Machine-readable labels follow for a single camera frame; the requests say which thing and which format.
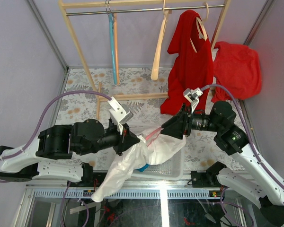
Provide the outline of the pink wavy hanger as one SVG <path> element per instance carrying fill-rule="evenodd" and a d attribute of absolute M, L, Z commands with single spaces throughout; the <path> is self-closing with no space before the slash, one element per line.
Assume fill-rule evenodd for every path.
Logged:
<path fill-rule="evenodd" d="M 156 138 L 159 136 L 161 131 L 161 127 L 156 128 L 155 130 L 152 130 L 150 133 L 140 133 L 139 136 L 143 137 L 146 141 L 147 147 L 156 140 Z"/>

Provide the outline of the white t shirt blue print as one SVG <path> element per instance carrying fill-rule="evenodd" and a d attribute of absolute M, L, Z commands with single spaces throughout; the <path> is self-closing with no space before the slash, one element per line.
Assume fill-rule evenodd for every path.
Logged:
<path fill-rule="evenodd" d="M 122 156 L 116 156 L 108 169 L 104 181 L 92 194 L 94 202 L 101 202 L 106 196 L 119 191 L 124 182 L 132 176 L 134 170 L 144 165 L 163 164 L 172 158 L 186 144 L 186 137 L 179 140 L 161 133 L 148 147 L 143 137 L 140 142 L 126 150 Z"/>

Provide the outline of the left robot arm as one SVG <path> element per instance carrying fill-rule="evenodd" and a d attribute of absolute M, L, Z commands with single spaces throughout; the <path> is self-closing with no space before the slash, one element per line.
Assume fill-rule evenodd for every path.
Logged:
<path fill-rule="evenodd" d="M 107 148 L 113 148 L 120 156 L 139 142 L 127 124 L 121 131 L 112 122 L 105 129 L 95 119 L 73 125 L 55 125 L 40 132 L 30 145 L 18 148 L 0 146 L 0 183 L 47 178 L 87 187 L 94 181 L 93 167 L 89 163 L 70 166 L 56 161 L 70 160 L 73 154 L 96 154 Z"/>

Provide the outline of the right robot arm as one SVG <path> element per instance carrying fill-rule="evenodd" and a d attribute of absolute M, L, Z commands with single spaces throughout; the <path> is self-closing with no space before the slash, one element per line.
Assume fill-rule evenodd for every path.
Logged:
<path fill-rule="evenodd" d="M 182 139 L 192 130 L 215 132 L 216 145 L 242 165 L 253 181 L 216 162 L 206 171 L 207 183 L 235 190 L 258 207 L 268 222 L 281 227 L 284 224 L 284 179 L 249 141 L 249 134 L 234 123 L 235 117 L 232 106 L 225 101 L 216 102 L 210 114 L 194 113 L 190 107 L 182 106 L 175 116 L 162 124 L 161 133 Z"/>

